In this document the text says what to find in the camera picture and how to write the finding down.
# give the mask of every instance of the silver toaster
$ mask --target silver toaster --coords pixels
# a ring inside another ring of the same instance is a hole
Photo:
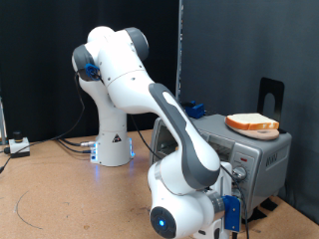
[[[291,135],[281,133],[274,140],[259,140],[233,131],[225,124],[225,117],[214,115],[192,119],[201,136],[215,149],[221,161],[230,162],[233,175],[245,196],[247,216],[271,195],[277,195],[284,185]],[[151,149],[164,158],[178,147],[163,121],[158,118],[152,135]],[[158,161],[150,153],[150,165]]]

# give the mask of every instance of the toast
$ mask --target toast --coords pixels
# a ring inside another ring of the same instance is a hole
[[[279,122],[258,113],[228,116],[225,123],[242,130],[278,129]]]

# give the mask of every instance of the cardboard surface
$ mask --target cardboard surface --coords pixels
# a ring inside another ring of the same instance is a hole
[[[142,134],[151,141],[151,130]],[[0,238],[160,239],[149,221],[149,151],[136,132],[129,136],[136,157],[119,167],[91,164],[88,155],[54,141],[32,146],[29,157],[12,159],[0,174]],[[2,153],[0,164],[7,158]],[[272,199],[279,206],[273,212],[260,209],[268,217],[249,223],[251,239],[318,237],[315,223]],[[245,238],[243,231],[238,238]]]

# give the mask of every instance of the black cable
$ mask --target black cable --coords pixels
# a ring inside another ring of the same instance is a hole
[[[238,190],[240,191],[241,194],[241,199],[243,202],[243,209],[245,211],[245,227],[246,227],[246,234],[247,234],[247,239],[249,239],[249,228],[248,228],[248,220],[247,220],[247,207],[246,207],[246,201],[245,201],[245,196],[243,195],[243,192],[238,184],[238,182],[236,181],[236,179],[234,178],[234,176],[223,166],[220,165],[220,167],[231,177],[231,179],[236,183]]]
[[[84,106],[84,103],[83,103],[83,100],[82,100],[82,97],[81,97],[81,92],[80,92],[80,89],[79,89],[79,84],[77,82],[77,77],[78,77],[78,72],[76,72],[75,76],[74,76],[74,81],[76,83],[76,87],[77,87],[77,91],[78,91],[78,96],[79,96],[79,99],[80,99],[80,102],[81,102],[81,105],[82,105],[82,111],[81,111],[81,114],[78,118],[78,120],[76,121],[76,123],[66,132],[60,134],[59,136],[55,136],[55,137],[52,137],[52,138],[49,138],[49,139],[45,139],[45,140],[42,140],[42,141],[38,141],[38,142],[34,142],[34,143],[31,143],[30,145],[28,146],[25,146],[25,147],[22,147],[21,149],[19,149],[18,151],[14,152],[11,154],[11,156],[8,158],[8,160],[6,161],[6,163],[0,167],[0,173],[4,170],[4,168],[6,167],[6,165],[8,164],[8,162],[10,161],[10,159],[12,158],[12,155],[14,155],[15,153],[18,153],[20,151],[22,151],[23,149],[27,148],[27,147],[31,147],[33,145],[36,145],[36,144],[39,144],[39,143],[42,143],[42,142],[45,142],[45,141],[49,141],[49,140],[55,140],[55,139],[58,139],[66,134],[68,134],[70,131],[72,131],[79,123],[82,115],[83,115],[83,112],[84,112],[84,109],[85,109],[85,106]]]
[[[131,115],[131,118],[132,118],[133,124],[134,124],[134,126],[136,127],[136,129],[137,129],[137,131],[138,131],[138,133],[139,133],[139,135],[140,135],[142,141],[144,142],[144,144],[145,144],[145,145],[147,146],[147,148],[152,152],[153,155],[155,155],[159,160],[161,160],[161,158],[160,158],[154,151],[152,151],[152,149],[149,147],[149,145],[148,145],[148,144],[146,143],[146,141],[144,140],[144,138],[143,138],[143,136],[142,136],[142,134],[141,134],[141,132],[140,132],[140,130],[139,130],[137,124],[136,124],[136,121],[134,120],[134,118],[133,118],[132,115]]]
[[[231,236],[231,238],[232,238],[232,239],[237,239],[237,235],[238,235],[238,233],[236,233],[236,232],[233,232],[233,233],[232,233],[232,236]]]
[[[57,141],[58,141],[62,146],[64,146],[65,148],[67,148],[67,149],[70,150],[70,151],[79,152],[79,153],[91,153],[90,150],[83,150],[83,151],[74,150],[74,149],[72,149],[72,148],[66,146],[65,144],[63,144],[59,139],[57,139]]]
[[[64,138],[60,138],[60,140],[63,141],[63,142],[65,142],[65,143],[67,143],[67,144],[69,144],[69,145],[71,145],[71,146],[81,146],[80,143],[70,142],[70,141],[67,141],[67,140],[64,139]]]

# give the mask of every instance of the black wall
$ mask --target black wall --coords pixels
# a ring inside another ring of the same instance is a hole
[[[183,2],[181,100],[253,113],[260,79],[283,82],[293,139],[280,196],[319,223],[319,1]]]
[[[1,13],[1,97],[9,138],[20,129],[29,140],[68,130],[81,112],[71,63],[97,26],[115,31],[139,28],[150,44],[144,61],[151,78],[174,92],[178,1],[5,0]],[[82,92],[86,111],[72,136],[98,133],[98,112]],[[141,129],[153,128],[155,115],[136,116]],[[135,130],[129,118],[129,130]]]

